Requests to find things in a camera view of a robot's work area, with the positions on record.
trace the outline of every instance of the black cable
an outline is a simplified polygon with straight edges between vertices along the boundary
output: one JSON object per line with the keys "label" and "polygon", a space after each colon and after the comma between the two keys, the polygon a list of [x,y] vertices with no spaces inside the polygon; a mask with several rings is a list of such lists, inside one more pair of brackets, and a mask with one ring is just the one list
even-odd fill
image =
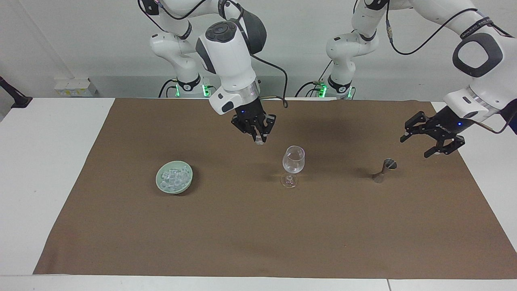
{"label": "black cable", "polygon": [[398,54],[401,54],[401,55],[410,55],[410,54],[414,54],[416,53],[417,51],[419,51],[421,48],[423,48],[436,34],[438,34],[438,32],[440,32],[444,27],[445,25],[447,25],[449,22],[451,22],[454,18],[458,17],[459,15],[465,13],[465,12],[468,12],[468,11],[478,11],[477,8],[467,8],[467,9],[463,9],[461,10],[460,12],[456,13],[453,17],[449,18],[449,20],[447,20],[444,24],[442,24],[440,26],[440,28],[438,28],[424,43],[422,43],[422,45],[420,45],[418,48],[416,48],[414,51],[412,52],[401,52],[399,51],[396,47],[395,47],[395,44],[393,43],[393,32],[392,32],[392,29],[391,29],[391,25],[389,23],[389,18],[388,18],[388,14],[389,14],[389,3],[390,1],[388,1],[388,7],[387,7],[387,10],[386,10],[386,31],[388,33],[388,38],[389,38],[389,42],[391,44],[391,47],[394,49],[395,52],[397,52]]}
{"label": "black cable", "polygon": [[513,119],[515,118],[516,115],[517,115],[517,111],[512,114],[512,117],[510,117],[508,119],[508,121],[506,122],[505,126],[500,131],[498,131],[498,132],[496,132],[494,129],[492,129],[489,126],[486,126],[486,125],[482,124],[481,122],[474,121],[474,123],[476,123],[477,125],[483,127],[484,129],[486,129],[486,130],[488,130],[488,131],[498,135],[498,134],[501,134],[501,133],[503,133],[505,131],[505,129],[508,127],[508,125],[510,125],[510,123],[513,121]]}
{"label": "black cable", "polygon": [[310,89],[310,90],[308,90],[307,93],[305,93],[305,97],[308,97],[309,93],[312,93],[314,91],[319,91],[319,89]]}
{"label": "black cable", "polygon": [[167,87],[167,89],[165,90],[165,97],[166,97],[166,98],[168,98],[168,97],[169,97],[169,89],[170,89],[170,88],[175,88],[175,89],[177,90],[176,86],[169,86],[169,87]]}
{"label": "black cable", "polygon": [[201,6],[201,4],[205,3],[206,0],[201,0],[199,1],[199,3],[196,4],[196,6],[194,6],[194,8],[192,8],[192,10],[190,10],[187,14],[183,15],[182,17],[175,17],[174,15],[170,14],[167,9],[165,9],[165,7],[160,4],[159,6],[163,9],[163,11],[165,11],[165,13],[167,13],[167,15],[169,15],[170,17],[172,17],[172,19],[175,19],[175,20],[183,20],[185,18],[187,18],[188,16],[190,16],[198,7]]}
{"label": "black cable", "polygon": [[298,89],[298,92],[296,92],[296,95],[294,95],[295,97],[298,97],[298,94],[300,94],[301,90],[303,90],[303,88],[309,86],[309,85],[313,85],[314,82],[307,82],[305,84],[303,84],[303,86],[300,87],[300,89]]}
{"label": "black cable", "polygon": [[513,37],[511,34],[505,32],[501,27],[495,25],[495,23],[492,23],[491,26],[493,26],[495,29],[497,29],[498,31],[500,31],[501,33],[505,34],[505,36],[508,36],[508,37]]}
{"label": "black cable", "polygon": [[162,89],[160,90],[160,94],[158,94],[158,98],[161,98],[161,94],[163,94],[163,90],[165,89],[165,86],[167,86],[167,84],[169,84],[170,82],[174,82],[174,80],[173,80],[173,79],[169,79],[169,80],[167,80],[167,81],[163,84]]}
{"label": "black cable", "polygon": [[352,95],[352,98],[350,98],[350,100],[354,100],[355,93],[357,92],[357,89],[355,87],[350,88],[350,91],[352,91],[352,89],[354,89],[354,93]]}
{"label": "black cable", "polygon": [[142,4],[140,3],[141,0],[136,0],[138,2],[138,6],[140,7],[140,10],[142,11],[143,14],[145,14],[147,16],[147,18],[149,18],[149,20],[151,20],[161,31],[165,32],[165,33],[168,33],[168,31],[164,30],[163,28],[161,28],[160,25],[158,25],[158,23],[156,23],[156,21],[154,21],[151,16],[149,16],[149,14],[147,14],[144,10],[144,8],[142,7]]}
{"label": "black cable", "polygon": [[356,0],[355,4],[354,4],[354,13],[355,13],[355,8],[357,6],[357,2],[359,2],[359,0]]}
{"label": "black cable", "polygon": [[326,67],[326,68],[325,68],[325,70],[323,71],[322,75],[318,78],[318,82],[320,82],[321,78],[323,78],[323,75],[325,75],[325,72],[328,70],[328,67],[330,67],[330,64],[332,64],[332,60],[330,60],[330,62],[328,62],[327,67]]}
{"label": "black cable", "polygon": [[270,63],[268,61],[265,61],[265,60],[259,58],[258,56],[254,55],[254,54],[252,54],[251,57],[254,58],[255,60],[259,61],[259,62],[262,62],[262,63],[264,63],[266,65],[269,65],[269,66],[271,66],[271,67],[273,67],[275,69],[278,69],[278,70],[282,71],[282,73],[284,73],[284,75],[285,75],[284,93],[283,93],[281,99],[282,99],[282,104],[284,105],[284,108],[287,108],[289,106],[289,103],[287,102],[287,100],[285,100],[285,93],[287,92],[287,82],[289,80],[289,77],[287,76],[287,72],[284,69],[282,69],[281,67],[279,67],[279,66],[277,66],[275,64],[272,64],[272,63]]}
{"label": "black cable", "polygon": [[228,2],[232,3],[233,6],[235,6],[237,9],[239,9],[240,15],[237,18],[237,21],[239,21],[242,18],[242,16],[244,15],[244,8],[240,4],[237,4],[237,3],[233,2],[232,0],[228,0]]}

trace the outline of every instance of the glass base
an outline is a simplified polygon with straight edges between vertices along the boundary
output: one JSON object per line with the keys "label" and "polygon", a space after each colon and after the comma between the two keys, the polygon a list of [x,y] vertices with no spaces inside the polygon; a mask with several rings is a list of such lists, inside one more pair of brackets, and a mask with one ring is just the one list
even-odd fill
{"label": "glass base", "polygon": [[298,177],[296,174],[286,172],[280,177],[280,182],[286,188],[294,188],[296,185],[298,185]]}

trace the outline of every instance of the bowl of ice cubes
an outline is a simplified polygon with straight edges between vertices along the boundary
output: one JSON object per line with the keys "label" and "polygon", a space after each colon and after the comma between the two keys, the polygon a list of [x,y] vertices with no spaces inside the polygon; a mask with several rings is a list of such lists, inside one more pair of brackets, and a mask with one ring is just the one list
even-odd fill
{"label": "bowl of ice cubes", "polygon": [[185,191],[192,182],[192,168],[183,161],[163,165],[156,174],[156,186],[171,195]]}

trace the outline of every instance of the wine glass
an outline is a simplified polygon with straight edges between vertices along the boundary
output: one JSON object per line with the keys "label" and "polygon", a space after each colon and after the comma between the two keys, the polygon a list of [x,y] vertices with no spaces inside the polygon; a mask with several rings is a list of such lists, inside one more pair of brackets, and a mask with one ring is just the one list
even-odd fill
{"label": "wine glass", "polygon": [[285,151],[282,164],[287,173],[280,177],[280,182],[287,188],[294,188],[298,184],[296,173],[302,171],[305,166],[305,151],[297,145],[290,146]]}

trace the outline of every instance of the green indicator light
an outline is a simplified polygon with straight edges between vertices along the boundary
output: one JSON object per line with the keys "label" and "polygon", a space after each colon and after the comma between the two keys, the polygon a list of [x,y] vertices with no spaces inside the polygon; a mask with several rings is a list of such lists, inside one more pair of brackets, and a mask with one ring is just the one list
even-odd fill
{"label": "green indicator light", "polygon": [[327,85],[325,85],[324,83],[320,83],[320,86],[321,86],[321,89],[318,92],[318,97],[325,98],[325,94],[327,94]]}
{"label": "green indicator light", "polygon": [[203,93],[205,94],[205,97],[210,96],[210,89],[203,84]]}
{"label": "green indicator light", "polygon": [[356,88],[350,87],[350,89],[348,91],[348,95],[345,97],[345,100],[354,100],[355,93],[356,93]]}

